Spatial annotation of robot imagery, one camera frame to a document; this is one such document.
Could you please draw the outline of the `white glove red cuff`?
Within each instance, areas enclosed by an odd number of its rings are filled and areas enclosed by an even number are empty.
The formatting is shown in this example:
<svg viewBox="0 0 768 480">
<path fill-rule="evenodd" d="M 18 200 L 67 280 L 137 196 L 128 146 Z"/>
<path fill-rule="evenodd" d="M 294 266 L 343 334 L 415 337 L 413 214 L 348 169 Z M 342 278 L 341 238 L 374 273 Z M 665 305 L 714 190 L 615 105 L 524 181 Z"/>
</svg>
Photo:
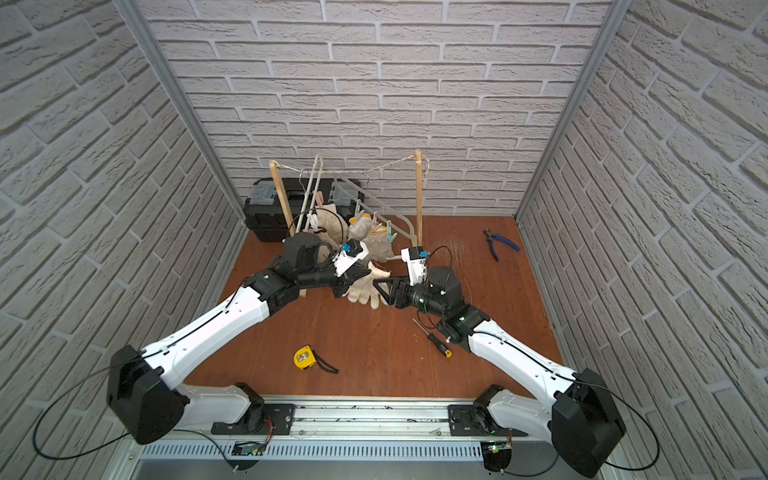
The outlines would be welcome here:
<svg viewBox="0 0 768 480">
<path fill-rule="evenodd" d="M 344 297 L 351 303 L 369 305 L 372 310 L 376 310 L 379 308 L 382 295 L 374 287 L 373 281 L 388 278 L 391 273 L 378 268 L 373 262 L 369 262 L 367 268 L 370 273 L 356 280 L 344 294 Z"/>
</svg>

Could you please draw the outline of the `white glove yellow cuff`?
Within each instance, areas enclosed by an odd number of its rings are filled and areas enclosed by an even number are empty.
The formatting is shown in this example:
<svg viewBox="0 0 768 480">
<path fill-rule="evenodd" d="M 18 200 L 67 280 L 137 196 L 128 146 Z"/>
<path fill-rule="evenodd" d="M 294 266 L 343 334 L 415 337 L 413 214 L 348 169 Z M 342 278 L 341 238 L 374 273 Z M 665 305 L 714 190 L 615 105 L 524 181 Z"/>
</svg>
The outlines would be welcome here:
<svg viewBox="0 0 768 480">
<path fill-rule="evenodd" d="M 373 219 L 363 212 L 349 220 L 348 233 L 351 239 L 363 241 L 370 233 Z"/>
<path fill-rule="evenodd" d="M 388 240 L 385 227 L 378 227 L 374 231 L 369 231 L 363 243 L 368 249 L 369 261 L 383 263 L 394 256 L 392 244 Z"/>
</svg>

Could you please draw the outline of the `white plastic clip hanger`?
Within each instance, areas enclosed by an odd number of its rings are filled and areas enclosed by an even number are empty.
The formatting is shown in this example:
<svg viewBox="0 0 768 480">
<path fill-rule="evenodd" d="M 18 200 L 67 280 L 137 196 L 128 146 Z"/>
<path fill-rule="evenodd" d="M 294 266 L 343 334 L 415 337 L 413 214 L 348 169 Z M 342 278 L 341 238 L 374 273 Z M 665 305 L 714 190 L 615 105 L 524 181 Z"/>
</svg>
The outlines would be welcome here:
<svg viewBox="0 0 768 480">
<path fill-rule="evenodd" d="M 298 232 L 303 231 L 309 222 L 309 214 L 316 205 L 317 193 L 323 173 L 323 159 L 319 154 L 315 155 L 305 190 L 301 212 L 295 223 Z"/>
</svg>

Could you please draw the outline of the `grey plastic clip hanger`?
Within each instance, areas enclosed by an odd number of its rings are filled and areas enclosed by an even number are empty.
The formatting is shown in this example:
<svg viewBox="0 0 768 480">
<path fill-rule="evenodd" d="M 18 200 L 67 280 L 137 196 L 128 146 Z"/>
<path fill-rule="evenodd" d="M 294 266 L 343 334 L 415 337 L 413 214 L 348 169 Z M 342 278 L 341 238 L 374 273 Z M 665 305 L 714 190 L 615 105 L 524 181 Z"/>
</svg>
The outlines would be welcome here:
<svg viewBox="0 0 768 480">
<path fill-rule="evenodd" d="M 412 246 L 421 243 L 423 234 L 420 215 L 417 215 L 416 222 L 413 222 L 405 213 L 378 199 L 371 191 L 359 186 L 355 181 L 344 176 L 335 176 L 334 181 L 339 190 L 350 193 L 354 197 L 361 210 L 380 218 L 384 223 L 398 219 L 404 223 L 405 227 L 394 226 L 395 232 L 407 238 Z"/>
</svg>

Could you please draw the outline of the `wooden drying rack frame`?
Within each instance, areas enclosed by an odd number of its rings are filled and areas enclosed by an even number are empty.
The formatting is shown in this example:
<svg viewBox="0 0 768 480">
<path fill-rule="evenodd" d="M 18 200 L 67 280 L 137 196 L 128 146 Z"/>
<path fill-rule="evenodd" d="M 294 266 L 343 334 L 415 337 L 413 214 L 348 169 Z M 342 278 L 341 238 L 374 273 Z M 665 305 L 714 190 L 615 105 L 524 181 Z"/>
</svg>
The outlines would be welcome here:
<svg viewBox="0 0 768 480">
<path fill-rule="evenodd" d="M 407 157 L 404 157 L 404 158 L 400 158 L 398 160 L 390 161 L 390 162 L 387 162 L 387 163 L 384 163 L 384 164 L 380 164 L 380 165 L 377 165 L 377 166 L 374 166 L 374 167 L 365 168 L 365 169 L 357 169 L 357 170 L 353 170 L 353 169 L 328 170 L 328 169 L 325 169 L 323 167 L 323 173 L 322 173 L 322 178 L 321 179 L 330 178 L 330 179 L 334 180 L 335 176 L 344 176 L 344 177 L 347 177 L 347 178 L 352 180 L 352 178 L 351 178 L 352 175 L 362 175 L 365 178 L 367 178 L 371 172 L 375 172 L 377 170 L 383 171 L 384 169 L 386 169 L 388 167 L 395 166 L 395 165 L 400 164 L 400 163 L 412 163 L 413 166 L 414 166 L 414 170 L 415 170 L 415 174 L 414 174 L 414 178 L 415 178 L 415 195 L 416 195 L 416 207 L 415 207 L 415 209 L 416 209 L 416 216 L 420 215 L 422 217 L 421 233 L 423 234 L 424 180 L 425 180 L 426 175 L 429 172 L 429 160 L 423 155 L 423 153 L 419 149 L 416 149 L 410 156 L 407 156 Z M 284 184 L 283 184 L 283 179 L 282 179 L 282 176 L 281 176 L 281 171 L 282 170 L 290 170 L 292 172 L 298 173 L 299 176 L 302 176 L 303 172 L 302 172 L 302 170 L 300 170 L 297 167 L 292 167 L 292 166 L 284 165 L 284 164 L 279 163 L 276 160 L 272 160 L 270 162 L 269 170 L 270 170 L 270 174 L 271 174 L 271 179 L 274 181 L 274 184 L 275 184 L 276 189 L 277 189 L 277 194 L 279 196 L 280 204 L 281 204 L 281 207 L 282 207 L 282 211 L 283 211 L 286 223 L 288 224 L 288 233 L 290 235 L 294 235 L 296 233 L 296 231 L 297 231 L 295 223 L 296 223 L 300 213 L 298 213 L 297 215 L 293 216 L 292 212 L 290 211 L 289 201 L 287 199 L 286 189 L 285 189 Z M 364 210 L 361 210 L 359 205 L 356 203 L 355 213 L 358 214 L 361 211 L 364 211 Z M 372 216 L 371 215 L 371 217 L 373 219 L 373 224 L 376 224 L 376 222 L 378 220 L 381 220 L 380 218 L 377 218 L 376 216 Z M 422 246 L 423 245 L 423 240 L 424 240 L 424 234 L 423 234 L 421 243 L 419 245 L 417 245 L 417 246 Z"/>
</svg>

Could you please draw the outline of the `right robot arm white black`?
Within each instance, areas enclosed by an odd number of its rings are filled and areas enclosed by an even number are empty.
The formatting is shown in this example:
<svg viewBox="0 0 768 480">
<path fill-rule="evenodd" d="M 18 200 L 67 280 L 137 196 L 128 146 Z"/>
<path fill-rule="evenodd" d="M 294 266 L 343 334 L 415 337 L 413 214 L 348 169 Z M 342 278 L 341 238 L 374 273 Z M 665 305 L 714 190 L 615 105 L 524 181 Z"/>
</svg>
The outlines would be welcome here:
<svg viewBox="0 0 768 480">
<path fill-rule="evenodd" d="M 625 423 L 599 374 L 560 365 L 508 334 L 465 300 L 451 268 L 431 269 L 422 283 L 390 277 L 373 285 L 388 305 L 437 317 L 437 329 L 450 344 L 495 365 L 531 393 L 529 400 L 517 399 L 494 387 L 481 395 L 479 410 L 497 426 L 549 442 L 586 477 L 599 472 L 624 437 Z"/>
</svg>

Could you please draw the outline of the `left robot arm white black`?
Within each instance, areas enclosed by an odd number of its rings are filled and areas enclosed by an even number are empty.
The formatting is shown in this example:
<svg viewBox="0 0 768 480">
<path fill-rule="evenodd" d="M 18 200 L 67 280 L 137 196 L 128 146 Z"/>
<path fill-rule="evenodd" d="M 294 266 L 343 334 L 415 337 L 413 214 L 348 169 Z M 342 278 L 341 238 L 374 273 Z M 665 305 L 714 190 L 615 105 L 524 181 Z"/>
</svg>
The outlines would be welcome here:
<svg viewBox="0 0 768 480">
<path fill-rule="evenodd" d="M 350 240 L 319 260 L 324 244 L 310 233 L 289 237 L 266 269 L 247 277 L 219 305 L 159 341 L 140 350 L 127 345 L 112 356 L 107 404 L 138 444 L 187 425 L 217 423 L 249 433 L 263 427 L 264 401 L 249 385 L 198 387 L 184 381 L 213 353 L 295 301 L 302 290 L 328 287 L 341 297 L 369 274 L 364 243 Z"/>
</svg>

